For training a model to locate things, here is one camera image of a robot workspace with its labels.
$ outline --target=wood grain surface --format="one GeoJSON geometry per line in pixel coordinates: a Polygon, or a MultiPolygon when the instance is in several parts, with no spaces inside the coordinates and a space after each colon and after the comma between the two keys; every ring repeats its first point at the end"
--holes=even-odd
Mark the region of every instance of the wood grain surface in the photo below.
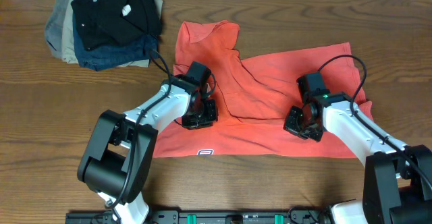
{"type": "MultiPolygon", "coordinates": [[[[98,116],[147,100],[156,67],[93,72],[51,56],[43,29],[54,0],[0,0],[0,223],[64,223],[103,201],[76,170],[98,116]]],[[[164,0],[160,52],[173,65],[183,21],[240,25],[241,58],[349,41],[364,59],[375,121],[432,148],[432,0],[164,0]]],[[[356,159],[212,156],[155,159],[150,205],[289,209],[361,198],[356,159]]]]}

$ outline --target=orange shirt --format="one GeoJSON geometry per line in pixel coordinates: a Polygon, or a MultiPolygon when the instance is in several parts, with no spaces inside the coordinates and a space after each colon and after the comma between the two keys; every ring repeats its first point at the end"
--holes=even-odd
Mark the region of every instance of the orange shirt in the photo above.
{"type": "MultiPolygon", "coordinates": [[[[187,130],[171,123],[157,138],[154,157],[188,155],[263,155],[350,158],[354,154],[329,132],[320,142],[302,140],[284,131],[292,105],[302,106],[297,78],[316,72],[327,60],[351,54],[349,43],[260,55],[240,60],[234,50],[239,25],[184,22],[175,48],[174,74],[185,74],[193,61],[214,73],[219,121],[212,127],[187,130]]],[[[351,58],[331,62],[322,71],[331,92],[352,96],[360,84],[351,58]]],[[[372,102],[360,91],[356,103],[371,118],[372,102]]]]}

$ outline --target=gray cloth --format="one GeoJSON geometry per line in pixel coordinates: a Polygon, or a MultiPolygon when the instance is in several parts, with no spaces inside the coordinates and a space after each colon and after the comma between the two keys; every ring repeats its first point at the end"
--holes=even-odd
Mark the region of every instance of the gray cloth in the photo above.
{"type": "Polygon", "coordinates": [[[45,41],[51,54],[61,59],[61,34],[69,0],[55,0],[53,13],[45,24],[45,41]]]}
{"type": "MultiPolygon", "coordinates": [[[[72,22],[74,11],[72,10],[72,6],[70,3],[73,0],[69,0],[67,7],[66,7],[66,13],[65,13],[65,19],[63,22],[63,32],[61,34],[61,59],[66,63],[78,63],[78,60],[75,56],[75,48],[74,48],[74,25],[72,22]]],[[[159,17],[162,13],[162,0],[155,0],[157,11],[159,12],[159,17]]],[[[148,67],[149,66],[149,60],[140,60],[140,61],[131,61],[128,63],[125,63],[123,65],[119,65],[119,67],[125,67],[129,65],[134,66],[140,66],[140,67],[148,67]]]]}

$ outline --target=white tag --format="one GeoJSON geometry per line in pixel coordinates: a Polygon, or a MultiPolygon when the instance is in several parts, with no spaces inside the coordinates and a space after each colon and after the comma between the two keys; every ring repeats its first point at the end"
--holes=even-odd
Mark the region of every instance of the white tag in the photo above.
{"type": "Polygon", "coordinates": [[[122,12],[123,16],[127,16],[131,10],[132,10],[132,8],[130,7],[130,5],[125,5],[121,12],[122,12]]]}

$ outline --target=black cable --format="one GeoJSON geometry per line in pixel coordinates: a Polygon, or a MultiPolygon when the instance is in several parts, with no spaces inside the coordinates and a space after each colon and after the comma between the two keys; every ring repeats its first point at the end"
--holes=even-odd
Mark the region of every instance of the black cable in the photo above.
{"type": "Polygon", "coordinates": [[[128,187],[130,176],[132,174],[132,166],[133,166],[133,163],[134,163],[135,148],[136,148],[136,145],[139,144],[138,126],[140,125],[141,119],[143,117],[145,117],[146,113],[152,107],[154,107],[156,104],[160,103],[171,92],[171,73],[169,72],[168,65],[165,62],[165,60],[162,58],[162,56],[157,51],[152,50],[151,52],[155,52],[156,54],[158,54],[158,56],[161,59],[163,65],[165,66],[165,69],[166,69],[166,72],[167,72],[167,75],[168,75],[168,90],[160,98],[158,98],[156,101],[154,101],[153,103],[151,103],[145,109],[141,110],[140,115],[136,119],[135,126],[134,126],[134,133],[132,135],[132,141],[130,143],[130,158],[129,158],[128,171],[126,173],[126,179],[125,179],[125,182],[123,183],[123,187],[121,188],[121,192],[120,192],[119,196],[117,197],[117,199],[115,200],[115,202],[112,203],[112,204],[105,203],[105,208],[106,209],[113,210],[120,203],[120,201],[122,201],[123,195],[125,194],[126,188],[128,187]]]}
{"type": "Polygon", "coordinates": [[[174,120],[174,122],[175,122],[176,124],[182,126],[181,123],[179,123],[176,119],[174,120]]]}
{"type": "Polygon", "coordinates": [[[316,222],[317,224],[319,223],[319,221],[312,215],[312,213],[311,213],[311,211],[310,210],[307,210],[308,212],[309,212],[309,214],[311,215],[310,217],[312,218],[312,220],[314,221],[314,222],[316,222]]]}
{"type": "Polygon", "coordinates": [[[293,220],[293,219],[291,218],[291,211],[292,211],[293,208],[294,208],[294,207],[292,207],[292,208],[288,211],[288,218],[290,219],[290,221],[291,221],[292,224],[299,224],[298,222],[296,222],[295,220],[293,220]]]}
{"type": "Polygon", "coordinates": [[[356,56],[353,55],[338,55],[332,59],[330,59],[329,61],[325,62],[319,69],[318,72],[320,72],[328,63],[334,61],[335,59],[339,59],[342,57],[349,57],[349,58],[353,58],[355,60],[357,60],[363,67],[363,79],[360,82],[360,85],[358,86],[358,88],[356,89],[354,95],[351,98],[350,101],[350,110],[351,113],[353,114],[353,116],[355,116],[355,118],[357,118],[357,120],[359,120],[359,122],[361,122],[361,124],[363,124],[368,130],[370,130],[372,133],[374,133],[376,136],[378,136],[378,138],[380,140],[383,141],[383,143],[386,143],[387,145],[389,145],[390,147],[392,147],[405,161],[407,161],[410,164],[410,167],[412,168],[412,170],[414,170],[425,182],[426,184],[430,187],[430,189],[432,190],[432,184],[431,181],[429,180],[429,178],[426,176],[426,174],[417,166],[417,164],[414,163],[414,161],[402,150],[400,150],[395,144],[393,144],[392,142],[390,142],[388,136],[382,136],[378,131],[376,131],[374,128],[372,128],[367,122],[365,122],[359,115],[358,115],[358,111],[354,110],[354,100],[357,97],[357,94],[360,92],[365,80],[366,80],[366,76],[367,76],[367,69],[366,69],[366,65],[365,63],[359,59],[356,56]]]}
{"type": "MultiPolygon", "coordinates": [[[[163,69],[157,62],[156,62],[156,60],[155,60],[155,58],[153,57],[153,56],[151,56],[151,54],[150,54],[150,59],[151,59],[151,61],[159,68],[159,69],[161,69],[161,71],[162,72],[165,72],[165,73],[167,73],[167,71],[165,70],[165,69],[163,69]]],[[[216,78],[215,78],[215,75],[212,73],[211,74],[211,76],[213,77],[213,81],[215,82],[214,83],[214,85],[213,85],[213,88],[208,92],[208,93],[206,93],[206,94],[204,94],[202,97],[204,97],[204,98],[208,98],[209,96],[211,96],[214,92],[215,92],[215,89],[216,89],[216,85],[217,85],[217,82],[216,82],[216,78]]]]}
{"type": "MultiPolygon", "coordinates": [[[[117,217],[117,220],[115,221],[116,223],[121,223],[120,222],[120,217],[119,217],[119,215],[117,214],[117,212],[115,212],[114,210],[113,210],[113,213],[114,213],[114,215],[117,217]]],[[[95,214],[91,219],[90,219],[90,224],[94,224],[93,223],[93,220],[95,220],[96,221],[96,223],[97,224],[101,224],[101,223],[103,223],[103,220],[101,221],[101,222],[99,222],[99,220],[97,219],[97,217],[109,217],[109,216],[111,216],[111,213],[98,213],[98,214],[95,214]]]]}
{"type": "Polygon", "coordinates": [[[122,218],[120,218],[119,213],[117,213],[117,211],[115,209],[113,210],[113,213],[114,213],[115,217],[117,217],[116,223],[121,224],[122,223],[122,218]]]}

